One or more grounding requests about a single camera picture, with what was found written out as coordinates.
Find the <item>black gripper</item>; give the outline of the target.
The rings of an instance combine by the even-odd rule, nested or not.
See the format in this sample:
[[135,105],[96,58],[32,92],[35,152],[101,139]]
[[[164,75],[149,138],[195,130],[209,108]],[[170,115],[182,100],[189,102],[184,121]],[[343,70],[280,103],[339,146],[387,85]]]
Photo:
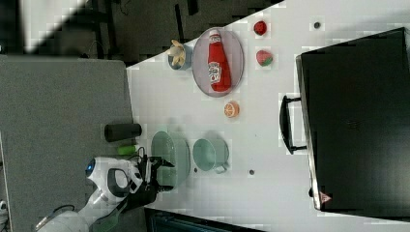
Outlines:
[[143,182],[136,193],[130,193],[127,197],[125,212],[153,203],[157,198],[157,193],[174,189],[173,186],[159,185],[157,169],[161,166],[173,167],[173,164],[163,158],[157,158],[155,163],[152,158],[147,156],[144,156],[138,163],[138,170],[143,177]]

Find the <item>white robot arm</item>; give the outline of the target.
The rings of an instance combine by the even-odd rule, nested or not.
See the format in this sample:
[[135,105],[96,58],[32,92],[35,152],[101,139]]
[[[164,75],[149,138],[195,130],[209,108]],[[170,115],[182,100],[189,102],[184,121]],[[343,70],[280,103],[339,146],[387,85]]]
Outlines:
[[174,165],[161,157],[140,160],[96,157],[86,167],[86,177],[96,186],[85,206],[76,211],[66,211],[44,217],[36,232],[89,232],[99,219],[108,217],[119,206],[128,203],[129,209],[155,201],[157,194],[170,191],[173,186],[161,186],[157,170]]

